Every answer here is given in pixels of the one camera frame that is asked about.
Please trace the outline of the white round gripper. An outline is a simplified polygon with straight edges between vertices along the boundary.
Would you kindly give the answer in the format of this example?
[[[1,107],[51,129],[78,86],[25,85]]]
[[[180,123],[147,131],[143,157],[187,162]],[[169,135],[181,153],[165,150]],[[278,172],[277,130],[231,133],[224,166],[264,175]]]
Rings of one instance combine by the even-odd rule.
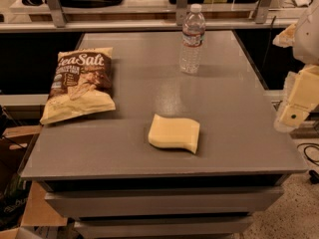
[[[274,128],[279,132],[297,129],[319,106],[319,0],[314,0],[301,15],[297,24],[280,32],[272,44],[293,47],[295,59],[303,62],[298,73],[289,72],[283,88]]]

